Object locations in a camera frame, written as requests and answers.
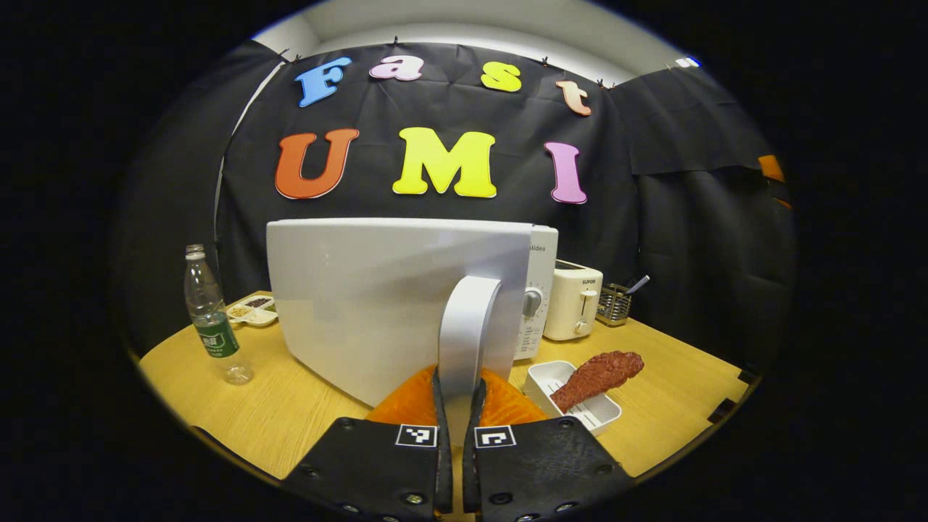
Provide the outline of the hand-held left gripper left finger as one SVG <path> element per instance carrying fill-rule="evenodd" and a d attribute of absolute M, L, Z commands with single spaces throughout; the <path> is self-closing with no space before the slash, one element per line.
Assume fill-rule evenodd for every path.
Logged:
<path fill-rule="evenodd" d="M 336 419 L 282 485 L 351 521 L 437 521 L 451 512 L 451 444 L 437 367 L 409 377 L 364 419 Z"/>

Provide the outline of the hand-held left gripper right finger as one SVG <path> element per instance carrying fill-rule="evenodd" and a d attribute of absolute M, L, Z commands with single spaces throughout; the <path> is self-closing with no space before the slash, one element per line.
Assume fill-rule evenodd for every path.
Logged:
<path fill-rule="evenodd" d="M 580 521 L 636 485 L 576 417 L 482 426 L 510 387 L 490 371 L 473 395 L 462 502 L 475 520 Z"/>

